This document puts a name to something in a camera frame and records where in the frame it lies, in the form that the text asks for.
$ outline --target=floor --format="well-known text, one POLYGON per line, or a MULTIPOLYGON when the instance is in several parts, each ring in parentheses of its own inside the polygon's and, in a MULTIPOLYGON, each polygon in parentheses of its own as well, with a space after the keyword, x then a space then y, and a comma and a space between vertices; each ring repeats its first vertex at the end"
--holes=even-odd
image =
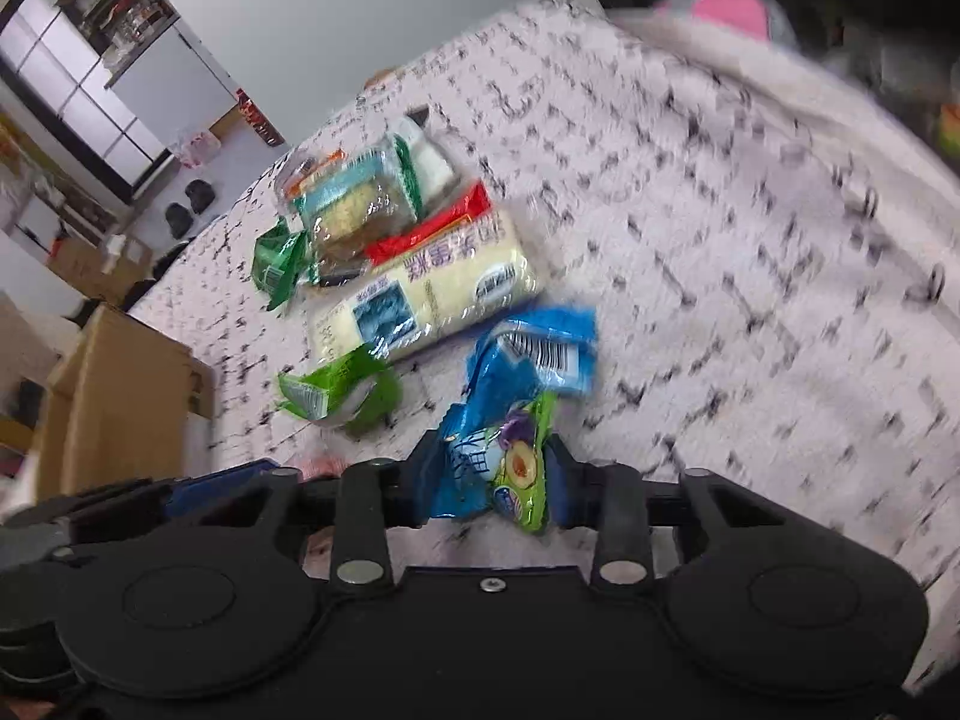
POLYGON ((144 193, 142 202, 146 206, 133 223, 131 232, 154 251, 155 257, 165 254, 176 244, 170 235, 170 227, 163 216, 167 206, 179 202, 189 209, 190 201, 184 194, 186 185, 195 178, 208 181, 217 193, 217 199, 210 204, 187 233, 193 237, 232 208, 234 202, 244 190, 253 183, 268 165, 277 161, 286 153, 289 146, 271 148, 246 124, 238 124, 222 139, 217 155, 208 163, 193 170, 174 163, 164 169, 144 193))

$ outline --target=pink fabric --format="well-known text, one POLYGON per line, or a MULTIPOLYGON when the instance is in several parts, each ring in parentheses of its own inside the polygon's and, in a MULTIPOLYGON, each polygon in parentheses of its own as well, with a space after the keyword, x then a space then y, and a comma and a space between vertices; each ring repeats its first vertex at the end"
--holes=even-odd
POLYGON ((693 15, 724 23, 760 40, 770 39, 762 0, 698 0, 693 4, 693 15))

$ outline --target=silver bolt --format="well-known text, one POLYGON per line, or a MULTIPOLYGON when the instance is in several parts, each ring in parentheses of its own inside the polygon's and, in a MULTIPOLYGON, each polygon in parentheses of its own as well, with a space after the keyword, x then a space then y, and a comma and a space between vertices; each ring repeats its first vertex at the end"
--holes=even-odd
POLYGON ((338 566, 337 576, 347 584, 371 584, 383 576, 383 566, 372 560, 348 560, 338 566))
POLYGON ((507 583, 496 577, 487 577, 480 580, 480 589, 484 592, 503 592, 507 589, 507 583))
POLYGON ((610 584, 637 584, 646 576, 646 567, 633 560, 611 560, 600 566, 600 577, 610 584))

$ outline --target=white patterned tablecloth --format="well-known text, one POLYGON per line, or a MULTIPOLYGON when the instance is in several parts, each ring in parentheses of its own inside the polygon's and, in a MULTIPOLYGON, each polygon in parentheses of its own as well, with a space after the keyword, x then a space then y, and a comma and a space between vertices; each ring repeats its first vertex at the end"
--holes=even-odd
MULTIPOLYGON (((930 645, 957 626, 960 347, 916 276, 845 213, 856 168, 724 77, 655 50, 568 0, 504 12, 429 52, 312 139, 356 151, 405 110, 515 217, 549 285, 595 306, 596 391, 560 428, 582 459, 651 478, 676 457, 894 557, 928 589, 930 645), (837 186, 844 183, 843 189, 837 186)), ((303 290, 268 314, 250 279, 275 222, 271 174, 206 229, 133 315, 217 371, 217 467, 285 463, 316 436, 277 413, 275 377, 312 370, 303 290)), ((404 403, 354 460, 403 458, 464 383, 473 338, 398 366, 404 403)), ((493 515, 392 531, 403 565, 589 565, 592 535, 533 538, 493 515)))

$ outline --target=window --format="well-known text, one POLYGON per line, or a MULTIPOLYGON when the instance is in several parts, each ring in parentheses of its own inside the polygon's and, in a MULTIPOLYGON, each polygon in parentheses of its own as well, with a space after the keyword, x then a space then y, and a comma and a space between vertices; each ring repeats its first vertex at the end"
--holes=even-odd
POLYGON ((11 12, 11 6, 5 9, 7 20, 0 30, 0 55, 7 70, 4 78, 12 81, 12 74, 21 81, 12 82, 11 87, 37 119, 93 175, 130 202, 133 188, 164 155, 163 143, 112 90, 104 89, 109 70, 59 8, 45 0, 13 0, 11 5, 16 10, 11 12), (24 85, 29 89, 27 95, 21 94, 24 85), (37 103, 47 108, 45 116, 37 111, 37 103), (51 118, 65 124, 96 159, 83 148, 71 148, 73 139, 65 142, 51 118))

